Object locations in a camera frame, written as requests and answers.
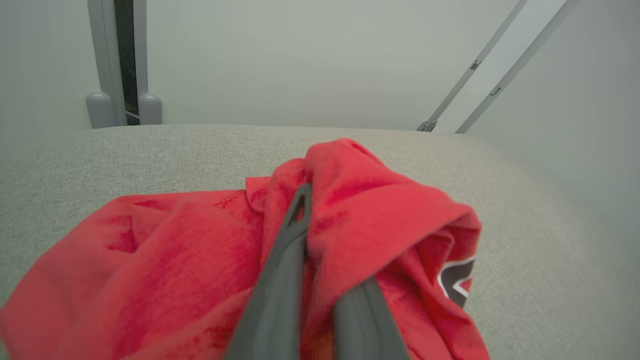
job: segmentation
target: black gap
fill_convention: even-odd
[[[138,82],[136,81],[136,47],[133,40],[133,0],[114,0],[114,4],[127,125],[140,125]]]

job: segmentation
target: red cloth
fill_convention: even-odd
[[[376,274],[414,359],[488,359],[471,318],[438,281],[446,262],[475,254],[473,209],[346,139],[311,147],[271,178],[248,178],[246,190],[109,202],[38,259],[11,295],[3,313],[9,354],[221,359],[305,182],[313,212],[303,359],[332,358],[333,303]]]

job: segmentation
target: beige upholstered surface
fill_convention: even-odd
[[[465,135],[224,125],[118,127],[24,153],[0,173],[0,300],[107,201],[242,188],[316,142],[350,137],[392,170],[475,207],[484,224],[467,311],[494,359],[633,359],[632,264],[526,167]]]

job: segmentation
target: gray cushion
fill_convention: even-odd
[[[190,125],[91,130],[45,143],[1,173],[0,300],[39,255],[114,197],[242,188],[245,177],[339,137],[475,207],[484,231],[467,311],[494,359],[639,353],[631,264],[538,175],[466,135]]]

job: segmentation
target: white wall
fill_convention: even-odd
[[[640,1],[583,0],[467,132],[551,174],[636,250],[639,60]]]
[[[147,1],[163,122],[415,130],[517,0]]]
[[[0,165],[26,147],[91,129],[100,91],[86,0],[0,1]]]

